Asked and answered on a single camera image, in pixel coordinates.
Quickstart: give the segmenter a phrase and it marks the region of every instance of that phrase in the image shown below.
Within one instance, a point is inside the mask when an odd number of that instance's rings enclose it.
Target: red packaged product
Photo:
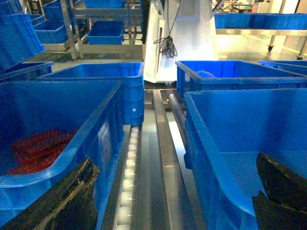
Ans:
[[[62,132],[60,130],[57,130],[57,129],[47,130],[47,131],[32,135],[28,138],[16,141],[13,144],[11,144],[11,148],[16,150],[16,151],[22,151],[23,149],[28,148],[30,146],[33,146],[40,141],[50,139],[50,138],[55,137],[55,136],[57,136],[61,133]]]

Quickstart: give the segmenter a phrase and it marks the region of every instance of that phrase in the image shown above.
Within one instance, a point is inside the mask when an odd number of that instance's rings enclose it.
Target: blue plastic crate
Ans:
[[[266,15],[264,29],[287,30],[291,18],[288,14],[268,14]]]
[[[68,12],[72,19],[73,14],[70,6],[70,1],[67,1],[68,3]],[[48,20],[64,20],[61,2],[60,0],[52,1],[46,5],[43,6],[45,16]]]
[[[23,13],[19,0],[0,1],[0,15]]]
[[[121,45],[124,40],[124,22],[95,22],[88,34],[91,45]]]
[[[274,67],[277,69],[283,69],[283,70],[291,71],[294,73],[304,74],[307,76],[307,62],[305,62],[305,65],[303,63],[300,63],[300,65],[297,65],[295,64],[295,62],[292,63],[291,61],[289,61],[290,64],[274,62],[274,61],[259,61],[258,63],[265,65],[265,66]]]
[[[307,177],[307,89],[188,92],[187,154],[207,230],[257,230],[264,152]]]
[[[123,0],[84,0],[86,8],[123,8]]]
[[[245,61],[177,61],[177,91],[307,87],[305,75]]]
[[[68,39],[63,21],[44,21],[34,28],[39,40],[44,44],[64,43]]]
[[[35,80],[36,78],[52,72],[53,62],[28,62],[21,63],[7,69],[0,74],[0,83],[7,81]]]
[[[123,82],[123,120],[138,125],[144,120],[143,63],[80,64],[42,77],[44,81],[117,80]]]
[[[249,28],[250,13],[225,14],[225,28]]]
[[[118,81],[0,84],[0,226],[90,157],[101,170],[94,189],[96,229],[100,229],[124,134],[120,98]],[[50,129],[78,132],[49,168],[34,174],[6,176],[17,166],[10,145]]]
[[[226,20],[227,20],[227,14],[218,13],[214,16],[214,20],[215,20],[215,28],[216,29],[224,29],[225,23],[226,23]]]
[[[45,17],[40,14],[32,14],[30,15],[30,18],[32,20],[33,25],[37,25],[45,21]]]
[[[29,14],[0,16],[0,31],[3,31],[0,44],[0,71],[26,61],[45,50],[34,31]]]

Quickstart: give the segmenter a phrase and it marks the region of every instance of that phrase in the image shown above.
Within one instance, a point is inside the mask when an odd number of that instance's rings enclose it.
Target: roller conveyor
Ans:
[[[142,126],[125,127],[101,229],[205,229],[193,174],[183,160],[182,104],[174,90],[145,92],[152,106]]]

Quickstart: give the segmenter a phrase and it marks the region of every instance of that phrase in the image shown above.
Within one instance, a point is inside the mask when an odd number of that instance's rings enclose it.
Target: stacked blue crates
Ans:
[[[75,28],[73,23],[73,14],[69,0],[67,1],[67,5],[68,13],[71,19],[72,31],[74,33]],[[64,17],[60,0],[55,0],[44,5],[43,9],[45,12],[45,17],[48,21],[37,24],[35,27],[35,31],[37,32],[37,35],[41,39],[42,43],[56,44],[64,43],[67,41],[68,36],[64,24]],[[84,26],[84,21],[77,20],[77,24],[79,29],[81,29]]]
[[[23,13],[19,0],[0,0],[0,15]]]
[[[34,31],[29,14],[0,16],[0,30],[4,32],[0,38],[0,74],[45,50]]]
[[[270,30],[306,30],[307,14],[303,13],[218,13],[215,27]]]

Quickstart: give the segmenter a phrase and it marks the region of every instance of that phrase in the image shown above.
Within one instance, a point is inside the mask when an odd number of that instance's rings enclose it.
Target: metal bar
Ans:
[[[307,30],[216,29],[217,35],[307,36]]]
[[[304,56],[304,51],[307,49],[306,44],[307,44],[307,36],[305,37],[301,50],[299,51],[299,54],[297,56],[298,58],[302,58]]]
[[[171,105],[174,117],[178,124],[179,132],[183,141],[184,146],[186,145],[186,135],[185,135],[185,120],[186,116],[184,114],[183,109],[181,108],[176,96],[174,94],[169,95],[169,103]]]
[[[287,1],[287,0],[283,0],[283,1],[282,1],[282,4],[281,4],[280,9],[279,9],[279,13],[283,13],[284,6],[285,6],[285,4],[286,4],[286,1]],[[270,47],[273,47],[273,46],[274,46],[274,41],[275,41],[275,35],[271,37],[270,44],[269,44]]]
[[[71,29],[71,20],[70,20],[70,15],[68,12],[68,5],[66,0],[60,0],[61,2],[61,7],[62,7],[62,12],[63,12],[63,17],[64,17],[64,23],[66,27],[66,32],[68,36],[68,42],[70,45],[70,51],[71,51],[71,58],[72,59],[77,59],[77,50],[75,46],[75,39],[73,37],[72,29]]]
[[[192,210],[183,182],[178,158],[168,124],[161,92],[153,91],[153,102],[157,123],[159,148],[166,193],[166,215],[168,229],[196,229]]]

